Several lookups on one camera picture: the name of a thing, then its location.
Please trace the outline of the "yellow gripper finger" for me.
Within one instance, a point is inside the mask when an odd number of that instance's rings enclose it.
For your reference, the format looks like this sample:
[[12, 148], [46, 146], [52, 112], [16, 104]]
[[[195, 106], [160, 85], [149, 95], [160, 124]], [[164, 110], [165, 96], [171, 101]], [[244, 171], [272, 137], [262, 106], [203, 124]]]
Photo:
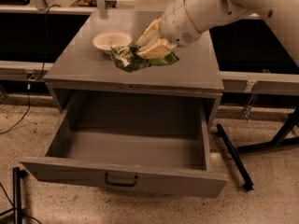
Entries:
[[160, 24], [162, 19], [154, 20], [139, 37], [136, 44], [139, 47], [154, 47], [162, 38]]
[[154, 44], [148, 44], [146, 47], [139, 49], [136, 54], [143, 59], [163, 58], [170, 54], [177, 46], [164, 38], [159, 38]]

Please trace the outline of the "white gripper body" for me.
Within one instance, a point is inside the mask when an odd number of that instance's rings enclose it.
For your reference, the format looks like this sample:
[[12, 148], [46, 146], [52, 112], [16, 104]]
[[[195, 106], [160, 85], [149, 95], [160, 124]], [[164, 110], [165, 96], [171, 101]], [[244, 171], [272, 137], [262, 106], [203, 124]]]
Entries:
[[187, 47], [201, 37], [186, 8], [185, 0], [177, 0], [164, 11], [160, 33], [172, 44], [180, 47]]

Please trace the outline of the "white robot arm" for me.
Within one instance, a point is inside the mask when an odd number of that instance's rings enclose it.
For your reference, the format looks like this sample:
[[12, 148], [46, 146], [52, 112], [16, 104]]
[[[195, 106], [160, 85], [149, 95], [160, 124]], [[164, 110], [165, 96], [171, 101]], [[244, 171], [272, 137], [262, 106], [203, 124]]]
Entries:
[[256, 14], [299, 63], [299, 0], [177, 0], [138, 39], [137, 54], [161, 58], [186, 47], [205, 31]]

